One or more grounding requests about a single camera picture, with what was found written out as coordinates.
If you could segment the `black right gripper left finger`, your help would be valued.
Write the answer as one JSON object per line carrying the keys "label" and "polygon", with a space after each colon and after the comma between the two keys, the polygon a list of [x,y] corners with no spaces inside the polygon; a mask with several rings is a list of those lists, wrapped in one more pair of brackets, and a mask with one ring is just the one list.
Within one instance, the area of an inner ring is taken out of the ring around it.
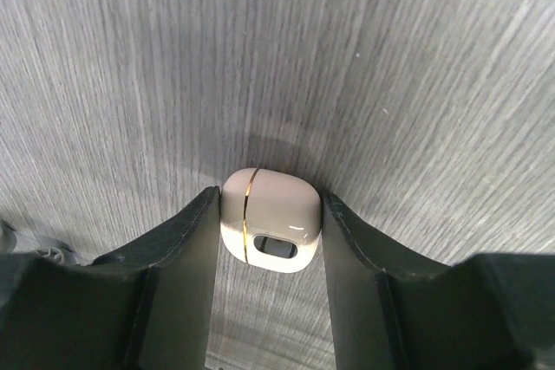
{"label": "black right gripper left finger", "polygon": [[4,369],[201,369],[219,250],[216,186],[90,265],[1,258]]}

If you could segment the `beige small earbud case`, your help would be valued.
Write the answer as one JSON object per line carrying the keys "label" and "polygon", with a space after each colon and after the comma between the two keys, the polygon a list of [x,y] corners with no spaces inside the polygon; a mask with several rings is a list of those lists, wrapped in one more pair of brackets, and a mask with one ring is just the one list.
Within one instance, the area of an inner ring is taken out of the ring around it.
{"label": "beige small earbud case", "polygon": [[316,254],[322,201],[308,182],[262,168],[245,168],[223,184],[220,233],[243,263],[278,273],[305,269]]}

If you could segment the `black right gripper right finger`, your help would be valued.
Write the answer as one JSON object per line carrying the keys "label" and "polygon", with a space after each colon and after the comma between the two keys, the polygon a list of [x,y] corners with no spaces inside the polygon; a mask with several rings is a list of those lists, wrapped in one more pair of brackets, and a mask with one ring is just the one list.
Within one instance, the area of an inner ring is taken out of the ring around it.
{"label": "black right gripper right finger", "polygon": [[554,258],[480,253],[448,266],[323,199],[340,369],[551,369]]}

